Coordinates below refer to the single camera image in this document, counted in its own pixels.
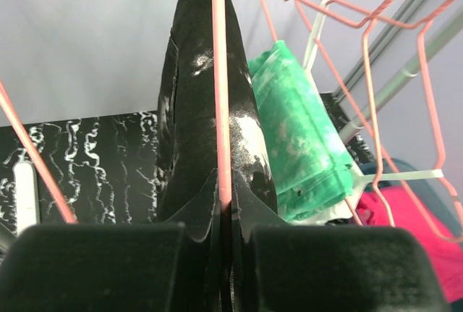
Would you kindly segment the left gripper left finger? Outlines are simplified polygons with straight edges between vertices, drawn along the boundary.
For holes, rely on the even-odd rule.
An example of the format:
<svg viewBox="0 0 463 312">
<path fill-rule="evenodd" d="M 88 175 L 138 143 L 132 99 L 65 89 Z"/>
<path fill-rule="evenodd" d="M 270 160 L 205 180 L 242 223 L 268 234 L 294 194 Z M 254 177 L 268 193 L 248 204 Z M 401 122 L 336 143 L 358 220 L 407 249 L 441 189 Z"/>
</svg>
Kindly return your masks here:
<svg viewBox="0 0 463 312">
<path fill-rule="evenodd" d="M 166 222 L 26 229 L 1 265 L 1 309 L 217 311 L 217 184 L 211 172 Z"/>
</svg>

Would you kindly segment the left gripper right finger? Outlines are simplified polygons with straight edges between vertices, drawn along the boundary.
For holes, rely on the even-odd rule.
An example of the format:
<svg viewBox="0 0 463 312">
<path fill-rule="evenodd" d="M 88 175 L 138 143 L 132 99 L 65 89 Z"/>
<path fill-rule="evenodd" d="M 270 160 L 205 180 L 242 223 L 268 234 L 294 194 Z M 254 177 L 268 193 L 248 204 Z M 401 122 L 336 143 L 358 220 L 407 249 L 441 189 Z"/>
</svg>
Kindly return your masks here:
<svg viewBox="0 0 463 312">
<path fill-rule="evenodd" d="M 237 311 L 447 311 L 425 251 L 391 227 L 287 224 L 232 175 Z"/>
</svg>

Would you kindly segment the pink trousers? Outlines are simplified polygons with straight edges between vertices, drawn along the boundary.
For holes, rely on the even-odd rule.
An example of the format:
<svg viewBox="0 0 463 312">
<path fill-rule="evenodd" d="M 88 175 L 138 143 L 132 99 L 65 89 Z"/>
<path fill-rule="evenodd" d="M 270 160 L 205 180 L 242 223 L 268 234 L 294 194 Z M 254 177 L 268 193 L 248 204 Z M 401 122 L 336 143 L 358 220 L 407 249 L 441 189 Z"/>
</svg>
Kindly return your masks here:
<svg viewBox="0 0 463 312">
<path fill-rule="evenodd" d="M 392 186 L 382 189 L 388 201 L 395 225 L 412 233 L 424 247 L 437 274 L 448 302 L 462 299 L 462 248 L 435 235 L 405 189 Z M 383 203 L 374 192 L 364 192 L 357 204 L 357 212 L 368 225 L 389 225 Z"/>
</svg>

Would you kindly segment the black white tie-dye trousers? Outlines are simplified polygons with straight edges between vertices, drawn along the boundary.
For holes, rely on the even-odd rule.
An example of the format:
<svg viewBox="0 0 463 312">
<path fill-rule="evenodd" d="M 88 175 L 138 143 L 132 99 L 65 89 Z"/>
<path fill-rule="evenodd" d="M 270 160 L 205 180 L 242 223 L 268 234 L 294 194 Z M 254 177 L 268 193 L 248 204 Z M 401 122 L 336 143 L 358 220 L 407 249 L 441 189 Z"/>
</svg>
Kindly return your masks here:
<svg viewBox="0 0 463 312">
<path fill-rule="evenodd" d="M 232 0 L 225 1 L 231 167 L 276 210 L 276 187 Z M 178 0 L 158 97 L 156 217 L 187 204 L 218 166 L 211 0 Z"/>
</svg>

